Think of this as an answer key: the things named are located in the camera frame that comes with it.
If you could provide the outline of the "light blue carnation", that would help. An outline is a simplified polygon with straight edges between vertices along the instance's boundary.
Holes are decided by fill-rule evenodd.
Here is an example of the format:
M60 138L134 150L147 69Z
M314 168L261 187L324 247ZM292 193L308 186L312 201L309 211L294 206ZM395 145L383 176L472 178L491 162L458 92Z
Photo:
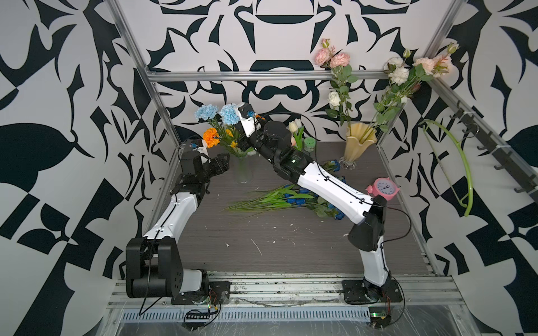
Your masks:
M199 123L209 123L211 126L218 126L218 112L219 108L217 106L212 104L202 105L194 113L194 116Z
M219 115L224 125L236 125L240 122L240 116L238 116L236 106L236 104L227 104L221 108Z

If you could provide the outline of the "blue rose from sunflower bouquet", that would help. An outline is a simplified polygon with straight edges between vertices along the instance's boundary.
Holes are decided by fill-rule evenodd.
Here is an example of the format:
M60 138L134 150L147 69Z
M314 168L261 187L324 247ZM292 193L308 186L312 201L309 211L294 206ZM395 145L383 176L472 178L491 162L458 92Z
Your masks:
M326 161L322 168L328 172L338 172L340 170L340 163L337 160Z

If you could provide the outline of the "yellow wavy glass vase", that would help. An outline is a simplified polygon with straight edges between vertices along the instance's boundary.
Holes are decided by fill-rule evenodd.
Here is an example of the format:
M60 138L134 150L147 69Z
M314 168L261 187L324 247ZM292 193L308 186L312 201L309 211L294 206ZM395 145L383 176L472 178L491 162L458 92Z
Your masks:
M339 162L344 169L351 170L356 167L363 153L378 140L375 129L365 123L352 123L347 127L345 135L345 151Z

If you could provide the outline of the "blue rose low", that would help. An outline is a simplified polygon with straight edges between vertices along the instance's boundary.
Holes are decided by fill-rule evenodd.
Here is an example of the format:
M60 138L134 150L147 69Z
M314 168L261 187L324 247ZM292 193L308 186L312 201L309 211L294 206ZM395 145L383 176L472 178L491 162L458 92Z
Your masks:
M314 212L320 218L334 218L340 221L345 217L345 214L340 209L333 206L333 204L327 202L322 197L318 197L314 206Z

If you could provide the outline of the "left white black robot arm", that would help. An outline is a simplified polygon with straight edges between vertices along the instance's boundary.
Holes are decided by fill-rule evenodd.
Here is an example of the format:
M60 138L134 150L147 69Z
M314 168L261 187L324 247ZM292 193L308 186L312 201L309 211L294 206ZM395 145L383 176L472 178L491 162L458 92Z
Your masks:
M190 217L209 193L211 178L229 169L230 155L210 158L207 144L190 139L181 147L181 174L170 191L171 199L156 224L126 246L126 294L129 298L176 298L193 301L210 296L205 270L186 269L178 241Z

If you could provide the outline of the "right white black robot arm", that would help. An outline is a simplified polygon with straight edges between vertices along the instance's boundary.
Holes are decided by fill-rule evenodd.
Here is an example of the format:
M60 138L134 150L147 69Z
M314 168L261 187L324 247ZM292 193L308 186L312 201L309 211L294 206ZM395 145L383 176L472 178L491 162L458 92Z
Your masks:
M364 286L378 293L386 291L390 280L383 250L387 201L355 190L293 148L291 134L283 123L248 118L241 119L238 128L241 149L252 147L273 165L278 176L314 192L354 223L348 240L360 251Z

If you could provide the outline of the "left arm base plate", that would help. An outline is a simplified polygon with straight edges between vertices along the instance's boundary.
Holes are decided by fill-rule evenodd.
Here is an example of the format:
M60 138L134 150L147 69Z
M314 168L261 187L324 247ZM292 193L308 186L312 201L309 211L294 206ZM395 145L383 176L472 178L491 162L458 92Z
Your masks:
M171 299L172 305L221 305L230 298L231 282L203 282L200 290L180 293Z

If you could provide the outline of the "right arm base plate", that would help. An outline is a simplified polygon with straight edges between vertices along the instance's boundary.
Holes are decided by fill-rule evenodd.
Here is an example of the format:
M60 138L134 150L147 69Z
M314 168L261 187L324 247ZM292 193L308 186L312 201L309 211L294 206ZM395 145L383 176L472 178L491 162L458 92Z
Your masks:
M395 279L389 278L377 286L366 280L342 281L344 301L349 305L403 302L403 292Z

